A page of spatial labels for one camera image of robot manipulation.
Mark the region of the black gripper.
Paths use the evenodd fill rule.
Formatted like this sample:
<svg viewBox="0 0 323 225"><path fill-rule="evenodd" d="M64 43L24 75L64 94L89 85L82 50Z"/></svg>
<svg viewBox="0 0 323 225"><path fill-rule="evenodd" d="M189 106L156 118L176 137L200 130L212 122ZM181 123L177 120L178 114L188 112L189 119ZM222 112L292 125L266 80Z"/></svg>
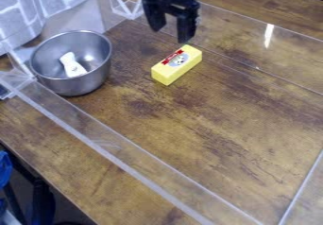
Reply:
<svg viewBox="0 0 323 225"><path fill-rule="evenodd" d="M198 17L196 0L142 0L142 8L153 31L158 31L166 23L165 12L181 9L176 15L177 42L185 43L194 37Z"/></svg>

